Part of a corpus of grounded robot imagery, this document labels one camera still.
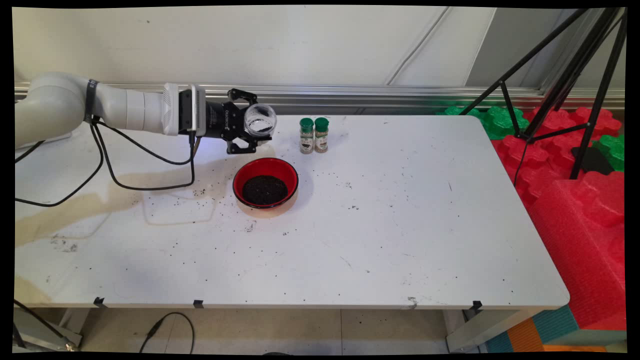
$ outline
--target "spice jar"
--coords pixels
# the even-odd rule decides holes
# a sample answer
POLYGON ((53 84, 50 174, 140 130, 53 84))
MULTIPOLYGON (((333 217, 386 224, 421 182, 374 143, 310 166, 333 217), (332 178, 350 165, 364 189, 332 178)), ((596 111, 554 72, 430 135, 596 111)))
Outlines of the spice jar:
POLYGON ((327 151, 327 138, 329 135, 329 120, 324 117, 316 119, 316 152, 327 151))
POLYGON ((300 120, 300 152, 311 154, 314 151, 314 121, 308 117, 300 120))

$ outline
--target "soil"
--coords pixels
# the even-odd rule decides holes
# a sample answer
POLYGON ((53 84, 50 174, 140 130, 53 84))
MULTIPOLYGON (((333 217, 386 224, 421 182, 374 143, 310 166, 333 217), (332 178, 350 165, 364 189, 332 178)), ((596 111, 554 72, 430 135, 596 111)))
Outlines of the soil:
POLYGON ((275 176, 260 175, 247 180, 242 196, 256 205, 274 204, 287 196, 287 185, 275 176))

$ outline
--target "green jar lid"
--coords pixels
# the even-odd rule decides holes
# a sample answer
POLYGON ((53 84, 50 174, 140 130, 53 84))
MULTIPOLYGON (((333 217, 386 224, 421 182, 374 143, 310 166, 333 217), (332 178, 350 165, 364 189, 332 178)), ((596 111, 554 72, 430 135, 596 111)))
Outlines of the green jar lid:
POLYGON ((319 117, 316 119, 316 131, 318 133, 325 133, 329 131, 329 120, 324 117, 319 117))
POLYGON ((314 121, 308 117, 300 120, 300 129, 303 133, 312 133, 314 131, 314 121))

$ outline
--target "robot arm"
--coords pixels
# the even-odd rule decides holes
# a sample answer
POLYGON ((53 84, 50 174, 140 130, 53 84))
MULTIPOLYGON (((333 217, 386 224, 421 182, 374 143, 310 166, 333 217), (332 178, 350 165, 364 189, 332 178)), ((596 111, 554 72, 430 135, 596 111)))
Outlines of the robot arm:
MULTIPOLYGON (((15 148, 67 134, 80 126, 88 82, 88 78, 62 72, 35 78, 27 97, 15 104, 15 148)), ((229 90, 231 101, 223 104, 206 101, 204 89, 197 85, 179 92, 177 84, 167 83, 158 94, 99 83, 95 91, 92 114, 109 127, 164 135, 195 132, 198 137, 222 138, 229 154, 255 152, 256 146, 271 139, 276 125, 271 107, 258 104, 257 96, 238 89, 229 90), (238 99, 247 100, 250 106, 239 109, 233 103, 238 99), (232 143, 235 138, 248 146, 238 147, 232 143)))
MULTIPOLYGON (((49 72, 38 76, 27 97, 15 104, 15 147, 71 132, 84 119, 86 86, 82 76, 49 72)), ((93 114, 110 127, 178 135, 178 85, 162 94, 100 84, 93 114)))

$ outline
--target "black tripod leg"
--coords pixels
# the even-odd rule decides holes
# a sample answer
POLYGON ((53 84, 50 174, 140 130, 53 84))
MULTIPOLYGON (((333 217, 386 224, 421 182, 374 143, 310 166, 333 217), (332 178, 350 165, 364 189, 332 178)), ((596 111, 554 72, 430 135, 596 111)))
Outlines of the black tripod leg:
POLYGON ((611 54, 609 55, 609 61, 607 61, 607 66, 604 70, 604 74, 602 75, 600 87, 598 87, 598 93, 593 103, 593 108, 591 109, 591 115, 589 116, 589 122, 587 124, 588 126, 584 132, 584 136, 582 137, 582 142, 580 143, 580 148, 578 149, 578 155, 575 157, 575 163, 573 164, 573 169, 571 170, 571 176, 569 177, 572 180, 575 180, 578 178, 578 173, 580 172, 580 166, 582 165, 582 160, 584 159, 584 154, 587 151, 587 147, 589 145, 591 135, 593 134, 593 129, 596 126, 596 121, 598 120, 598 115, 600 114, 600 109, 602 108, 604 97, 607 94, 607 90, 609 89, 609 83, 611 83, 613 72, 614 70, 616 70, 616 64, 618 63, 618 58, 620 57, 620 53, 622 52, 622 47, 625 43, 626 37, 627 37, 627 9, 625 9, 625 13, 622 15, 622 23, 620 24, 620 29, 618 29, 618 35, 616 35, 616 41, 613 44, 613 48, 611 49, 611 54))
POLYGON ((578 51, 573 55, 569 65, 567 65, 554 87, 548 93, 547 98, 542 102, 536 116, 534 116, 529 126, 527 126, 527 129, 524 131, 526 138, 530 138, 536 134, 538 128, 542 125, 543 120, 547 117, 547 113, 551 107, 557 103, 559 97, 563 94, 563 90, 566 90, 567 84, 573 80, 576 70, 580 65, 582 65, 582 62, 585 56, 588 55, 589 50, 592 49, 594 44, 597 44, 600 37, 606 33, 611 23, 613 23, 613 19, 618 11, 619 8, 606 8, 603 11, 596 24, 593 26, 593 29, 591 29, 587 37, 582 42, 582 45, 578 48, 578 51))
POLYGON ((582 71, 584 70, 584 67, 587 66, 589 61, 591 61, 591 58, 593 57, 593 55, 596 53, 596 51, 598 51, 598 49, 600 48, 600 46, 602 45, 604 40, 609 36, 611 31, 613 31, 613 29, 616 27, 616 25, 618 25, 618 23, 620 22, 621 19, 622 19, 622 17, 620 17, 618 20, 616 20, 616 22, 609 28, 607 33, 603 34, 598 39, 597 43, 594 44, 591 47, 591 50, 589 51, 588 55, 584 57, 584 60, 579 65, 578 69, 576 70, 576 73, 573 75, 573 80, 570 81, 570 86, 563 92, 563 94, 560 96, 560 98, 556 102, 556 106, 554 107, 555 111, 558 111, 558 110, 560 110, 560 108, 562 108, 562 105, 564 104, 564 101, 566 100, 567 96, 569 96, 569 93, 571 92, 571 89, 573 88, 573 86, 575 86, 575 83, 578 81, 578 77, 582 74, 582 71))
POLYGON ((507 103, 507 110, 509 110, 511 123, 513 123, 513 131, 515 132, 513 136, 519 138, 520 126, 518 126, 518 121, 516 120, 516 113, 513 111, 513 105, 511 104, 511 98, 509 97, 509 92, 507 91, 507 85, 502 80, 500 80, 499 83, 500 83, 500 87, 502 88, 502 94, 504 95, 504 101, 507 103))
POLYGON ((477 97, 476 100, 474 100, 474 102, 472 102, 471 104, 469 104, 469 106, 467 106, 461 113, 460 115, 466 115, 468 114, 471 109, 475 108, 480 102, 482 102, 482 100, 484 100, 487 96, 489 96, 495 89, 498 88, 498 86, 500 86, 499 81, 502 80, 507 80, 511 75, 513 75, 516 71, 518 71, 518 69, 520 69, 522 67, 522 65, 526 64, 527 61, 531 60, 531 58, 533 58, 534 56, 536 56, 536 54, 538 54, 540 52, 540 50, 542 50, 545 46, 547 46, 547 44, 549 44, 551 41, 553 41, 553 39, 555 39, 558 35, 560 35, 564 29, 568 28, 569 25, 573 24, 573 22, 578 19, 583 13, 585 13, 588 9, 578 9, 576 10, 573 14, 571 14, 571 16, 569 16, 568 18, 566 18, 565 21, 563 21, 562 24, 560 24, 556 29, 554 29, 549 35, 547 35, 547 37, 545 37, 538 45, 536 45, 536 47, 534 47, 533 49, 531 49, 531 51, 529 51, 522 59, 520 59, 520 61, 518 61, 517 63, 515 63, 515 65, 513 65, 509 70, 507 70, 507 72, 505 72, 500 78, 498 78, 498 80, 496 80, 496 82, 494 82, 491 86, 489 86, 488 89, 486 89, 479 97, 477 97))

